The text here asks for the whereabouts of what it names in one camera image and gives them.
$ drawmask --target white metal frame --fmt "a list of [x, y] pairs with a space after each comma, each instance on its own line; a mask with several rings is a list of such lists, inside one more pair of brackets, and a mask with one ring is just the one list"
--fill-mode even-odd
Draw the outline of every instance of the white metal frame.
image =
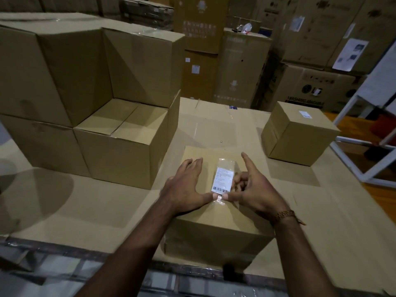
[[[355, 94], [345, 105], [345, 107], [341, 110], [338, 116], [334, 119], [333, 123], [335, 125], [338, 125], [339, 122], [344, 118], [346, 114], [348, 114], [348, 111], [358, 100], [359, 100], [359, 96]], [[345, 154], [345, 152], [337, 145], [336, 142], [372, 146], [373, 144], [371, 142], [338, 136], [335, 142], [332, 142], [330, 144], [330, 147], [360, 181], [364, 183], [396, 188], [396, 182], [394, 181], [374, 178], [375, 175], [377, 175], [382, 170], [386, 169], [390, 164], [392, 164], [396, 160], [396, 147], [387, 144], [394, 136], [396, 136], [396, 128], [393, 129], [393, 131], [390, 134], [388, 134], [382, 141], [379, 142], [380, 146], [390, 149], [392, 151], [365, 173], [360, 171], [360, 169], [353, 163], [353, 161]]]

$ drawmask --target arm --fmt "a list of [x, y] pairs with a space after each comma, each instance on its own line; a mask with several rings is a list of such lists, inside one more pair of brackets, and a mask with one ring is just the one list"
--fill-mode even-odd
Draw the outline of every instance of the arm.
[[[286, 201], [250, 158], [245, 153], [242, 153], [242, 157], [247, 172], [235, 176], [235, 192], [224, 194], [223, 199], [239, 201], [264, 218], [290, 210]], [[289, 295], [339, 296], [295, 217], [281, 219], [274, 225], [274, 230]]]
[[202, 158], [194, 162], [187, 159], [181, 164], [176, 175], [166, 181], [157, 202], [76, 297], [137, 296], [154, 252], [173, 217], [213, 201], [213, 193], [200, 195], [195, 191], [201, 170]]

